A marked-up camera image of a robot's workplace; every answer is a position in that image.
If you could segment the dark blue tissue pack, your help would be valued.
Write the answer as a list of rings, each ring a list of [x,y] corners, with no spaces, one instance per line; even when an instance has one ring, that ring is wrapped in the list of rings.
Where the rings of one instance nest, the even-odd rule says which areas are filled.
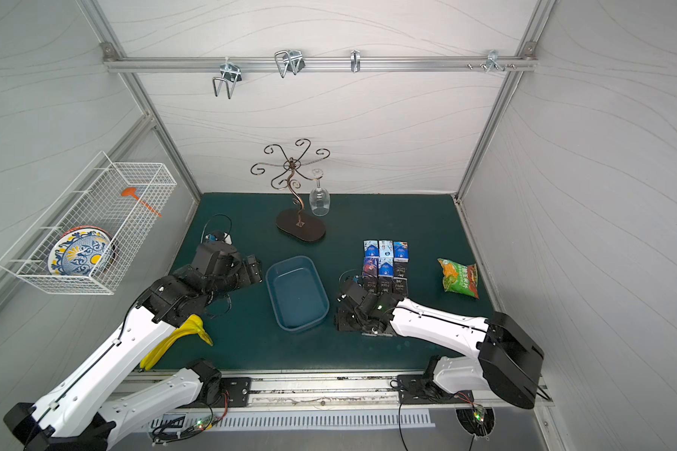
[[[378,276],[378,257],[365,257],[363,259],[362,275],[364,277],[376,278]]]

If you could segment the blue pocket tissue pack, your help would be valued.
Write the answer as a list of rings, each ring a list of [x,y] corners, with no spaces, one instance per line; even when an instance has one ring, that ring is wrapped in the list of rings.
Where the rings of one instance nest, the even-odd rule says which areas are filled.
[[[399,262],[408,262],[410,259],[408,242],[393,242],[393,259]]]

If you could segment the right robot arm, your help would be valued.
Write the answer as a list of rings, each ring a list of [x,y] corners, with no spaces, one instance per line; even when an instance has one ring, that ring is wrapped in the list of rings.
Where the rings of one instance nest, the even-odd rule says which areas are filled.
[[[347,280],[337,298],[340,332],[364,336],[417,338],[455,351],[456,358],[433,356],[415,379],[397,378],[405,400],[476,405],[475,391],[490,391],[511,406],[531,410],[551,396],[540,379],[545,354],[510,316],[465,317],[432,309],[396,293],[376,295]]]

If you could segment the blue white tissue pack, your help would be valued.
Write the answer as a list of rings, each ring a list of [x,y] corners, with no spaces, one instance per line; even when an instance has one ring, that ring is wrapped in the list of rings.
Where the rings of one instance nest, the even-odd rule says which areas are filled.
[[[380,257],[379,242],[377,240],[366,240],[363,242],[364,257]]]

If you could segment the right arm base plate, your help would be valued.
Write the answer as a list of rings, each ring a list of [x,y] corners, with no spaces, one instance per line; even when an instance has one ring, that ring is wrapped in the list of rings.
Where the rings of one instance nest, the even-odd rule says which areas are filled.
[[[445,392],[432,381],[425,381],[417,375],[399,375],[390,382],[390,387],[398,393],[399,403],[402,405],[474,405],[473,393],[470,390]]]

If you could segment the teal plastic storage box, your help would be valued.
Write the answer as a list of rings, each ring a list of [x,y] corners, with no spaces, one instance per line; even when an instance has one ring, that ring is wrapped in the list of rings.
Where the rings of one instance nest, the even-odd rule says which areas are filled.
[[[276,323],[285,332],[305,332],[328,315],[330,302],[309,257],[296,256],[273,264],[265,281]]]

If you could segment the light blue tissue pack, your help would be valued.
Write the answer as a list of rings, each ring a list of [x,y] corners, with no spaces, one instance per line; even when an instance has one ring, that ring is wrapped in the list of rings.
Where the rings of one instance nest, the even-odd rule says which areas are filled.
[[[394,245],[391,240],[381,240],[378,242],[378,250],[380,259],[393,259]]]

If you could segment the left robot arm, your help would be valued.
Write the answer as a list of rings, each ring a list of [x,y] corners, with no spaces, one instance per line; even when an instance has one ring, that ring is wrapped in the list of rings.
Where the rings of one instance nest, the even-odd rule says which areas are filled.
[[[203,242],[191,264],[145,289],[118,329],[62,383],[34,403],[13,406],[5,425],[26,450],[109,450],[172,409],[227,404],[221,372],[204,359],[119,401],[109,397],[143,358],[199,324],[212,302],[261,280],[254,255],[244,257],[228,242]]]

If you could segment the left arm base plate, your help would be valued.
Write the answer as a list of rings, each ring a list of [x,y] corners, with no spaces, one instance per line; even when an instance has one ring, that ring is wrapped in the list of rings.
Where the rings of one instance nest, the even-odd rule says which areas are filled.
[[[229,408],[244,408],[248,406],[252,379],[248,377],[222,378],[221,381],[211,381],[202,388],[195,400],[180,406],[180,409],[190,408],[219,408],[227,405]]]

